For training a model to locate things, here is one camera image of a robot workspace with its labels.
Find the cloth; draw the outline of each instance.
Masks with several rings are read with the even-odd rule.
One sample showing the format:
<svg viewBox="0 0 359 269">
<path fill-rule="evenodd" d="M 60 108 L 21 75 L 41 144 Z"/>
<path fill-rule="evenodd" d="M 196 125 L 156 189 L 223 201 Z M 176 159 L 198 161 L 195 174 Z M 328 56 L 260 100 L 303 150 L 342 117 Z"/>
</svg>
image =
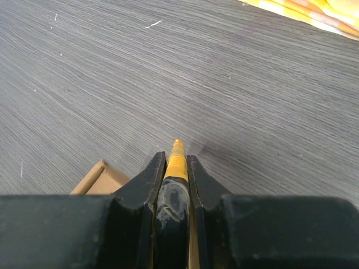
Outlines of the cloth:
<svg viewBox="0 0 359 269">
<path fill-rule="evenodd" d="M 276 14 L 359 40 L 359 0 L 246 0 Z"/>
</svg>

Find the floor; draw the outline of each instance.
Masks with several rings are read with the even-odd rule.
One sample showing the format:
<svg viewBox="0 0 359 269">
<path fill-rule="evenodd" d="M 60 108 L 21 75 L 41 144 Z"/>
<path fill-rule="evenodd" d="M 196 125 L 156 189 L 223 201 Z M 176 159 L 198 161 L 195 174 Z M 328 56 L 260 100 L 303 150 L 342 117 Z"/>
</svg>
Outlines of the floor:
<svg viewBox="0 0 359 269">
<path fill-rule="evenodd" d="M 235 0 L 0 0 L 0 30 L 0 193 L 179 137 L 234 193 L 359 205 L 356 41 Z"/>
</svg>

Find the cardboard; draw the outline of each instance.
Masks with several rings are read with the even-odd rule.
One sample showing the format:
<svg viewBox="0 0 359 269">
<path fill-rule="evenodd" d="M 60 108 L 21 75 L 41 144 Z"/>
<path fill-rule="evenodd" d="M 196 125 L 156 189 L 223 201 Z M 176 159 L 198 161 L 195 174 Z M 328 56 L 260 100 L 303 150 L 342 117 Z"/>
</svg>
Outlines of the cardboard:
<svg viewBox="0 0 359 269">
<path fill-rule="evenodd" d="M 110 194 L 129 181 L 128 176 L 101 160 L 88 172 L 71 194 Z"/>
<path fill-rule="evenodd" d="M 190 208 L 190 245 L 188 247 L 188 269 L 200 269 L 195 206 L 192 198 Z"/>
</svg>

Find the white speck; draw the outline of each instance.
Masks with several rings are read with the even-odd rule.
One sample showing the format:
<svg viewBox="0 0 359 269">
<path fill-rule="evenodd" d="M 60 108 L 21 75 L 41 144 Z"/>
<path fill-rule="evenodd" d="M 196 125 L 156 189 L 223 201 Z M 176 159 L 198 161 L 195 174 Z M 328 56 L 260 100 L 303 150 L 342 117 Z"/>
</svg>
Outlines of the white speck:
<svg viewBox="0 0 359 269">
<path fill-rule="evenodd" d="M 161 21 L 163 21 L 163 20 L 160 20 L 158 22 L 155 22 L 154 24 L 151 24 L 150 26 L 147 26 L 146 29 L 148 29 L 149 27 L 152 27 L 152 26 L 155 26 L 155 25 L 159 24 Z"/>
</svg>

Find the cardboard box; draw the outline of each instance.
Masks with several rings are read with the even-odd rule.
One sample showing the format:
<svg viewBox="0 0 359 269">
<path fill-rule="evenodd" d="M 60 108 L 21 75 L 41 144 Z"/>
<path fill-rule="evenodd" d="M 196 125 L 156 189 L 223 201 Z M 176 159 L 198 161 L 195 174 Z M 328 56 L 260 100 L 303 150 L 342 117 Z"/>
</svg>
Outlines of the cardboard box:
<svg viewBox="0 0 359 269">
<path fill-rule="evenodd" d="M 102 160 L 88 172 L 71 194 L 110 194 L 129 181 L 128 176 Z"/>
</svg>

